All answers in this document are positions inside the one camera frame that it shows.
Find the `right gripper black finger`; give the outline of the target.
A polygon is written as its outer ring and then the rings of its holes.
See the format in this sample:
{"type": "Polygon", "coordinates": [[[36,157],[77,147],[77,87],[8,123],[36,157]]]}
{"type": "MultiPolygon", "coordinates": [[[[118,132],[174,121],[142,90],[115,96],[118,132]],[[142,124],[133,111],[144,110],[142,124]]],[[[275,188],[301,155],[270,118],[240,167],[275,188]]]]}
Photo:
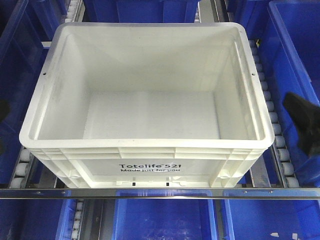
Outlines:
{"type": "Polygon", "coordinates": [[[320,154],[320,107],[293,92],[287,92],[282,105],[298,134],[297,146],[309,157],[320,154]]]}

